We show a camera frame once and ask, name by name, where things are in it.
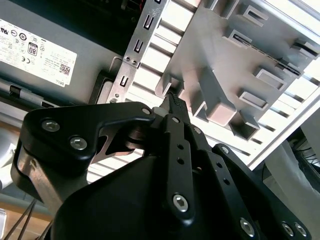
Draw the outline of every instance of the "silver screw head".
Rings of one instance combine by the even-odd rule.
[[[180,120],[179,120],[178,118],[176,118],[176,117],[173,117],[172,120],[173,120],[174,122],[176,122],[176,123],[180,123]]]
[[[201,134],[201,130],[198,127],[193,127],[193,130],[195,130],[197,134]]]
[[[299,231],[299,233],[302,234],[302,236],[306,237],[307,236],[307,233],[306,233],[306,230],[304,230],[304,228],[302,226],[300,226],[299,223],[295,223],[294,224],[295,228]]]
[[[87,142],[82,137],[75,136],[71,138],[70,145],[76,150],[84,150],[87,147]]]
[[[45,120],[42,122],[41,126],[48,132],[56,132],[60,129],[60,125],[53,120]]]
[[[242,228],[242,230],[251,238],[253,238],[255,236],[255,230],[252,227],[252,225],[250,224],[250,222],[248,222],[247,220],[245,220],[243,217],[240,218],[240,226]]]
[[[284,230],[286,231],[286,233],[293,237],[295,234],[294,234],[294,231],[292,231],[291,227],[289,227],[288,224],[286,224],[285,222],[282,223],[282,227],[284,228]]]
[[[226,154],[228,154],[228,153],[229,153],[228,148],[226,148],[225,146],[221,147],[221,149],[222,149],[222,151],[224,151]]]
[[[187,200],[180,194],[173,196],[173,204],[180,212],[186,212],[188,210]]]
[[[142,108],[142,112],[144,112],[145,114],[151,114],[150,110],[149,109],[146,109],[146,108]]]

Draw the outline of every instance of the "rectangular hole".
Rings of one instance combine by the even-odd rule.
[[[121,79],[120,85],[121,85],[122,87],[125,87],[125,86],[126,86],[126,84],[127,84],[127,82],[128,82],[128,80],[129,80],[129,78],[128,78],[128,77],[126,77],[126,76],[122,76],[122,79]]]
[[[20,91],[21,88],[17,87],[17,86],[10,86],[10,96],[13,96],[15,98],[20,98]]]
[[[281,111],[281,110],[279,110],[279,109],[276,109],[276,108],[274,108],[274,107],[271,107],[270,109],[271,109],[272,111],[274,111],[275,113],[281,115],[282,117],[285,117],[286,119],[289,117],[289,114],[287,114],[287,113],[285,113],[285,112],[283,112],[283,111]]]
[[[144,27],[145,29],[149,30],[150,27],[151,27],[152,22],[154,21],[154,19],[155,19],[155,18],[154,18],[153,16],[150,17],[150,15],[148,14],[148,16],[146,16],[146,19],[145,19],[145,21],[144,21],[143,27]]]
[[[297,47],[299,47],[299,48],[302,48],[302,49],[306,50],[308,53],[310,53],[311,55],[313,55],[313,56],[315,56],[315,57],[318,56],[318,53],[317,53],[317,52],[313,51],[312,49],[306,47],[306,46],[303,45],[303,44],[300,44],[300,43],[296,42],[294,45],[297,46]]]
[[[138,39],[138,40],[136,41],[136,43],[135,43],[134,51],[135,51],[136,53],[140,53],[140,50],[141,50],[143,44],[144,44],[144,42],[141,41],[140,39]]]
[[[264,83],[270,85],[271,87],[282,90],[286,84],[281,78],[272,74],[264,68],[258,68],[257,71],[253,74],[257,79],[260,79]]]
[[[46,109],[50,109],[50,108],[54,108],[54,106],[52,106],[51,104],[49,103],[46,103],[46,102],[41,102],[41,106],[46,108]]]
[[[263,19],[262,17],[260,17],[258,14],[256,14],[255,12],[253,11],[248,11],[248,15],[255,18],[255,19]]]
[[[268,103],[265,100],[255,96],[247,91],[243,91],[240,94],[239,99],[244,101],[245,103],[259,109],[259,110],[263,110],[268,106]]]
[[[252,140],[253,142],[255,142],[256,144],[259,144],[259,145],[262,144],[262,141],[259,141],[258,139],[251,138],[251,140]]]
[[[268,125],[266,125],[266,124],[259,123],[259,125],[260,125],[261,127],[265,128],[265,129],[267,129],[267,130],[271,131],[271,132],[276,131],[273,127],[268,126]]]

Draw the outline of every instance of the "metal bracket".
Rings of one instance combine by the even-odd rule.
[[[168,3],[169,0],[147,0],[145,2],[108,97],[106,98],[105,96],[108,91],[105,91],[104,88],[109,86],[104,85],[99,99],[106,98],[105,103],[124,102],[126,100],[126,93],[134,81],[136,72],[141,65],[141,60],[147,52],[151,38],[161,21],[162,13]]]

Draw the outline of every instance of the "mounting hole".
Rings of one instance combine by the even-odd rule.
[[[172,120],[173,120],[174,122],[176,122],[177,124],[180,123],[180,120],[179,120],[179,118],[177,118],[177,117],[173,117]]]
[[[146,108],[142,108],[142,112],[144,112],[145,114],[151,114],[150,110],[149,109],[146,109]]]
[[[177,162],[181,165],[185,164],[185,161],[180,157],[178,157]]]
[[[224,182],[225,184],[227,184],[227,185],[230,185],[229,180],[228,180],[228,179],[226,179],[226,178],[224,178],[224,179],[223,179],[223,182]]]
[[[34,168],[37,167],[37,163],[36,163],[36,161],[35,161],[33,158],[31,159],[30,164],[31,164]]]

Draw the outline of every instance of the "metal slot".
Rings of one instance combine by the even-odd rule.
[[[224,19],[229,19],[231,14],[234,12],[236,6],[238,5],[239,0],[228,0],[226,1],[221,17]]]
[[[267,71],[264,68],[259,67],[253,74],[257,79],[263,81],[264,83],[270,85],[271,87],[278,89],[279,91],[283,90],[287,83],[271,72]]]
[[[228,40],[229,42],[237,45],[238,47],[245,48],[245,49],[250,47],[250,45],[251,45],[250,43],[252,42],[252,40],[250,38],[248,38],[247,36],[245,36],[241,32],[239,32],[235,29],[232,29],[232,28],[227,29],[223,38]]]
[[[283,59],[275,67],[291,77],[299,78],[304,73],[303,71],[299,71],[295,65]]]
[[[44,107],[46,109],[49,109],[49,108],[54,108],[53,105],[49,104],[49,103],[46,103],[46,102],[41,102],[41,107]]]
[[[125,87],[127,82],[128,82],[129,78],[127,76],[122,76],[121,82],[120,82],[120,86]]]
[[[269,18],[266,14],[262,13],[261,11],[254,8],[251,5],[243,6],[241,14],[246,20],[250,21],[251,23],[259,27],[263,27],[264,25],[264,23],[261,20],[266,21]]]
[[[206,8],[207,8],[207,9],[210,9],[211,11],[213,11],[213,10],[215,9],[218,1],[219,1],[219,0],[209,0],[209,1],[207,2]]]
[[[319,49],[317,49],[307,41],[298,39],[291,48],[298,50],[299,53],[313,60],[315,60],[319,56]]]
[[[253,142],[255,142],[256,144],[259,144],[259,145],[261,145],[263,143],[262,141],[260,141],[258,139],[255,139],[254,137],[251,138],[251,141],[253,141]]]
[[[144,42],[141,41],[140,39],[138,39],[138,40],[136,41],[136,43],[135,43],[134,51],[135,51],[136,53],[140,53],[140,50],[141,50],[143,44],[144,44]]]
[[[149,30],[152,22],[154,21],[154,19],[155,19],[155,18],[154,18],[153,16],[150,17],[150,15],[148,14],[148,15],[146,16],[145,21],[144,21],[143,27],[144,27],[145,29]]]
[[[276,109],[274,107],[271,107],[270,110],[274,111],[275,113],[281,115],[282,117],[284,117],[286,119],[290,116],[289,114],[287,114],[287,113],[285,113],[285,112],[283,112],[283,111],[281,111],[279,109]]]
[[[13,96],[15,98],[20,98],[20,92],[21,92],[21,88],[13,85],[10,86],[10,96]]]
[[[265,100],[255,96],[247,91],[240,92],[238,97],[243,102],[245,102],[245,103],[261,110],[261,111],[265,110],[268,106],[268,103]]]
[[[267,130],[269,130],[269,131],[271,131],[273,133],[276,131],[276,129],[274,129],[273,127],[265,125],[265,124],[262,124],[260,122],[259,122],[259,126],[265,128],[265,129],[267,129]]]

